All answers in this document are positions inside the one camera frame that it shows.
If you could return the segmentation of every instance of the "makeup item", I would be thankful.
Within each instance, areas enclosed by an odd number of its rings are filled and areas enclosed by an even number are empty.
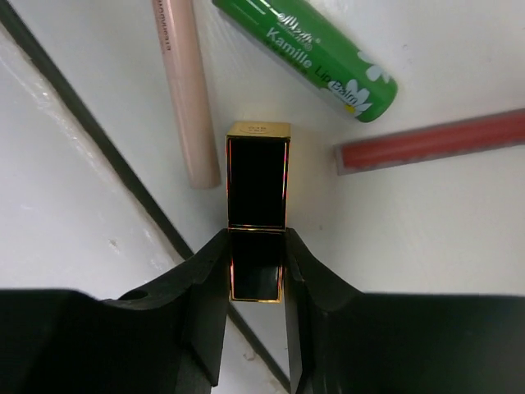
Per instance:
[[[189,183],[221,183],[192,0],[153,0],[162,57]]]
[[[237,122],[226,136],[231,299],[281,302],[290,124]]]
[[[359,121],[377,119],[397,84],[305,0],[213,0]]]
[[[525,110],[336,146],[340,175],[525,143]]]

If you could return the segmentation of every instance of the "white tabletop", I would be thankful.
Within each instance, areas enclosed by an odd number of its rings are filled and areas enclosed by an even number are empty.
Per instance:
[[[0,289],[118,298],[181,262],[1,25],[0,86]],[[220,381],[214,394],[285,392],[230,320]]]
[[[312,0],[399,82],[371,124],[330,108],[210,0],[194,3],[217,149],[236,120],[293,124],[288,224],[324,264],[365,291],[525,294],[524,148],[344,177],[331,154],[343,140],[525,107],[525,2]],[[188,187],[149,1],[13,6],[181,235],[204,245],[226,225],[226,191]],[[282,310],[241,309],[287,369]]]

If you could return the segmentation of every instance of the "dark groove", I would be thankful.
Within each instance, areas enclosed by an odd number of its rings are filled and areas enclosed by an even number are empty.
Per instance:
[[[88,108],[84,105],[84,102],[73,90],[64,75],[58,67],[55,66],[53,60],[46,54],[24,21],[16,14],[16,11],[7,0],[0,0],[0,23],[4,25],[17,45],[30,57],[34,66],[57,91],[63,103],[71,111],[73,116],[76,117],[78,122],[93,139],[94,143],[100,148],[104,156],[106,156],[126,188],[144,206],[149,216],[155,221],[162,232],[164,232],[177,253],[184,260],[193,256],[193,251],[188,244],[186,244],[182,236],[180,236],[173,224],[171,224],[170,219],[149,194],[130,165],[109,140],[104,129],[98,124],[91,112],[89,112]],[[287,392],[290,392],[290,380],[232,304],[230,304],[228,309],[228,317],[239,329],[244,338],[246,338],[246,341],[248,341],[258,353],[261,360],[267,365],[268,369],[273,373],[283,388]]]

